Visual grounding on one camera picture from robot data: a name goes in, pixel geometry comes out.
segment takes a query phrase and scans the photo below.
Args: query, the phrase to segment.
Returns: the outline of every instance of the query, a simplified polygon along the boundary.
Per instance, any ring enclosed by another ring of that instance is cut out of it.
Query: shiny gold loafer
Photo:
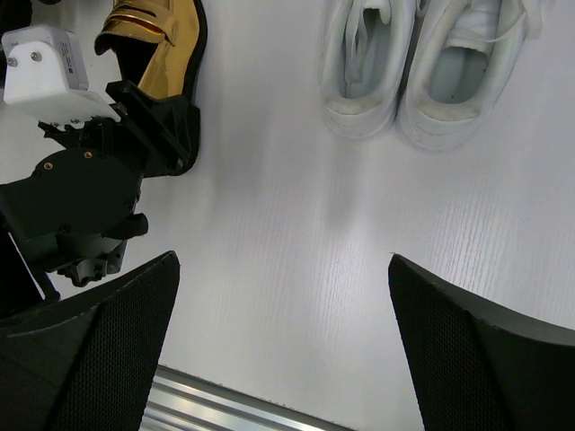
[[[200,0],[114,0],[95,50],[112,49],[122,78],[148,96],[193,99],[207,38]]]

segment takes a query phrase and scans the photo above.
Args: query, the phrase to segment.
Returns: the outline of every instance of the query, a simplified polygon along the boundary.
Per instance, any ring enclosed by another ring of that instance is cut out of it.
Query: white shoelace
[[[473,8],[473,5],[479,0],[468,0],[468,7]],[[509,25],[509,28],[503,31],[497,38],[489,39],[482,36],[473,30],[462,31],[457,34],[459,39],[476,40],[485,43],[495,43],[506,39],[517,26],[526,24],[526,37],[528,39],[539,39],[543,30],[543,7],[538,0],[516,0],[523,8],[523,11],[517,16],[515,20]]]
[[[469,7],[478,0],[468,0]],[[517,26],[526,23],[526,36],[529,39],[538,39],[543,29],[543,12],[542,6],[538,0],[516,0],[523,8],[517,18],[511,23],[509,28],[503,31],[497,38],[489,39],[482,36],[476,31],[469,30],[460,32],[457,37],[460,39],[477,40],[486,43],[495,43],[506,39]],[[345,70],[344,77],[347,86],[353,83],[360,83],[363,80],[363,68],[367,53],[367,27],[364,20],[364,9],[367,0],[353,0],[349,9],[348,20],[345,27]],[[429,7],[429,0],[418,0],[416,14],[424,16]]]
[[[345,82],[348,87],[363,80],[367,53],[367,27],[364,9],[368,0],[353,0],[345,27]],[[417,0],[417,15],[428,10],[429,0]]]

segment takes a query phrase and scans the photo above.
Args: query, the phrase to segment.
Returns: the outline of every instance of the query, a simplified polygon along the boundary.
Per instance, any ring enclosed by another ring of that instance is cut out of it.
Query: black mechanical bracket
[[[46,272],[75,286],[118,273],[127,241],[147,233],[134,212],[142,179],[182,175],[198,157],[199,109],[186,96],[156,101],[130,81],[106,92],[120,123],[93,118],[62,131],[40,122],[65,150],[0,186],[0,221],[47,299],[55,296]]]

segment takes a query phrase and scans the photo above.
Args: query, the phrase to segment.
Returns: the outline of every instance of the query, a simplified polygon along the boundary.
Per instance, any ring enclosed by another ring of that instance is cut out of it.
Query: white floor
[[[400,252],[519,312],[575,329],[575,2],[528,42],[489,124],[424,154],[396,132],[353,144],[322,123],[320,0],[204,0],[199,162],[149,180],[151,233],[125,270],[174,249],[181,286],[161,364],[362,430],[421,430],[389,300]],[[37,5],[79,34],[92,88],[118,77],[93,38],[110,1]],[[58,146],[0,107],[0,180]],[[76,292],[65,287],[64,293]]]

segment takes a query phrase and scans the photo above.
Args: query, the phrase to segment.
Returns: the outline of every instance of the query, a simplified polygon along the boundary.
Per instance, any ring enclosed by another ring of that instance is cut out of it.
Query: white sneaker
[[[418,3],[327,0],[319,79],[337,133],[361,138],[392,124]]]
[[[421,28],[399,129],[414,145],[447,150],[493,110],[545,0],[433,0]]]

